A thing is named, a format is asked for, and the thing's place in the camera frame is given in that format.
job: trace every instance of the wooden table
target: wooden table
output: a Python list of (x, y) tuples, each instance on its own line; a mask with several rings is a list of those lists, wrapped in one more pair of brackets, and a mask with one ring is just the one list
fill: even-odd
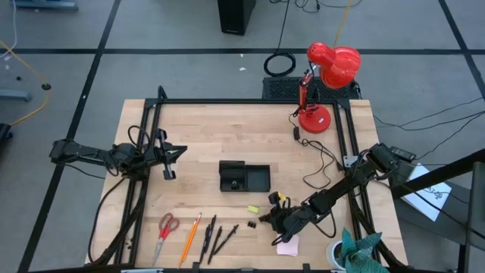
[[(129, 142), (127, 129), (130, 125), (139, 124), (143, 103), (144, 100), (125, 101), (115, 143)], [(369, 148), (378, 142), (370, 103), (367, 100), (351, 101), (351, 106), (358, 147)], [(277, 235), (269, 224), (258, 221), (258, 217), (268, 213), (271, 208), (268, 193), (222, 193), (219, 190), (218, 162), (244, 160), (246, 164), (269, 164), (271, 192), (280, 191), (291, 197), (293, 204), (299, 204), (315, 191), (302, 182), (302, 177), (319, 169), (320, 152), (311, 147), (302, 147), (293, 139), (293, 126), (288, 122), (288, 115), (295, 108), (294, 105), (163, 105), (159, 127), (167, 131), (167, 141), (174, 145), (187, 145), (189, 148), (173, 167), (177, 173), (176, 180), (164, 180), (162, 165), (151, 170), (136, 267), (152, 265), (158, 222), (162, 215), (171, 212), (180, 219), (180, 226), (168, 236), (156, 266), (176, 268), (192, 223), (201, 212), (202, 220), (183, 268), (190, 268), (192, 262), (199, 260), (205, 227), (217, 214), (214, 230), (222, 225), (221, 239), (227, 236), (235, 224), (239, 224), (239, 229), (210, 265), (207, 265), (208, 254), (205, 256), (202, 268), (301, 269), (303, 263), (310, 263), (313, 269), (330, 269), (325, 249), (329, 243), (341, 238), (344, 227), (352, 232), (347, 196), (339, 199), (333, 207), (337, 236), (328, 239), (315, 227), (308, 225), (299, 233), (299, 255), (290, 257), (277, 255), (276, 247), (271, 246), (271, 241)], [(331, 106), (329, 108), (329, 112), (333, 113)], [(301, 130), (301, 134), (309, 140), (321, 141), (340, 159), (333, 114), (332, 119), (329, 129), (324, 133), (311, 134)], [(344, 117), (343, 127), (349, 143)], [(325, 156), (324, 160), (329, 162), (330, 158)], [(335, 164), (327, 169), (327, 175), (332, 180), (331, 186), (343, 178)], [(118, 180), (119, 177), (108, 175), (103, 195)], [(314, 185), (325, 183), (321, 174), (309, 180)], [(94, 257), (101, 254), (120, 227), (127, 185), (127, 182), (122, 184), (106, 199), (99, 214), (92, 248)], [(370, 183), (368, 195), (376, 231), (383, 232), (383, 241), (401, 262), (407, 264), (389, 189)], [(260, 213), (256, 215), (249, 212), (248, 205), (259, 207)], [(258, 223), (256, 229), (247, 226), (250, 220)], [(333, 228), (330, 217), (325, 218), (320, 227), (331, 233)], [(129, 245), (130, 236), (127, 237), (125, 247)], [(125, 250), (124, 261), (127, 261), (127, 253)]]

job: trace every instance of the gray floor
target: gray floor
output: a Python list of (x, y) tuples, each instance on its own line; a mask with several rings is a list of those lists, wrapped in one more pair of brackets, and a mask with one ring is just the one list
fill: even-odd
[[(21, 9), (19, 49), (95, 49), (114, 0), (80, 1), (77, 13)], [(344, 5), (344, 0), (333, 0)], [(470, 49), (485, 49), (482, 10), (485, 3), (466, 5), (448, 0)], [(284, 4), (259, 0), (245, 36), (220, 32), (216, 1), (123, 0), (107, 49), (273, 48), (277, 45)], [(282, 47), (305, 48), (320, 40), (332, 43), (343, 9), (325, 8), (306, 14), (290, 5)], [(0, 39), (11, 44), (11, 7), (0, 1)], [(359, 49), (459, 49), (438, 1), (380, 2), (363, 0), (343, 28), (340, 44)], [(17, 270), (33, 223), (52, 176), (48, 153), (65, 137), (94, 55), (21, 55), (49, 78), (53, 89), (47, 109), (13, 128), (14, 138), (0, 158), (0, 267)], [(103, 55), (83, 112), (76, 140), (108, 147), (114, 139), (123, 100), (155, 96), (163, 85), (171, 98), (260, 98), (262, 64), (267, 55)], [(306, 69), (297, 55), (291, 76)], [(485, 71), (485, 56), (473, 59)], [(271, 67), (281, 69), (285, 60)], [(0, 87), (25, 89), (32, 102), (0, 101), (0, 122), (12, 122), (42, 102), (40, 83), (13, 58), (0, 60)], [(363, 55), (357, 76), (363, 96), (385, 121), (402, 123), (481, 96), (462, 55)], [(426, 126), (483, 109), (483, 101), (424, 121)], [(431, 130), (404, 132), (380, 128), (380, 140), (416, 152), (432, 149), (464, 121)], [(472, 121), (460, 134), (422, 161), (447, 163), (483, 148), (485, 118)], [(83, 169), (104, 175), (102, 168)], [(454, 182), (469, 186), (469, 176)], [(102, 182), (67, 169), (49, 214), (31, 270), (81, 266)], [(408, 260), (417, 268), (456, 267), (458, 245), (401, 221)], [(480, 271), (485, 255), (474, 251)]]

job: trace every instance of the red desk lamp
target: red desk lamp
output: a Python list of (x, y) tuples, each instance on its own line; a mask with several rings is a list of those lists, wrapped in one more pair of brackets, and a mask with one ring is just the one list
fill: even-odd
[(331, 122), (328, 110), (319, 104), (307, 105), (307, 87), (320, 66), (320, 77), (325, 86), (338, 89), (349, 84), (357, 74), (361, 65), (361, 56), (356, 49), (338, 46), (331, 49), (322, 42), (314, 42), (306, 52), (311, 62), (311, 71), (307, 70), (299, 82), (299, 112), (300, 126), (310, 133), (325, 131)]

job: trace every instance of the red scissors handle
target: red scissors handle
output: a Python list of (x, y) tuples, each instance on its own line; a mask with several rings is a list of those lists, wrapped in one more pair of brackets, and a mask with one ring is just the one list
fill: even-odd
[(175, 231), (179, 227), (179, 224), (179, 220), (174, 218), (174, 215), (167, 213), (161, 218), (160, 224), (158, 225), (158, 228), (160, 229), (158, 237), (163, 239), (167, 238), (171, 231)]

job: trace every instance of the pencil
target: pencil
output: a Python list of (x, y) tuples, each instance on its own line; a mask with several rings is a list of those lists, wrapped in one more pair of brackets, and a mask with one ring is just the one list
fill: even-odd
[(187, 257), (187, 254), (189, 253), (190, 245), (192, 244), (192, 239), (194, 238), (194, 235), (196, 235), (197, 227), (199, 226), (199, 221), (200, 218), (202, 217), (202, 213), (199, 213), (198, 218), (194, 221), (194, 225), (192, 226), (192, 230), (190, 231), (189, 234), (189, 240), (187, 241), (187, 244), (185, 245), (185, 249), (183, 250), (183, 255), (180, 257), (179, 261), (179, 268), (182, 265), (183, 262), (185, 262), (185, 258)]

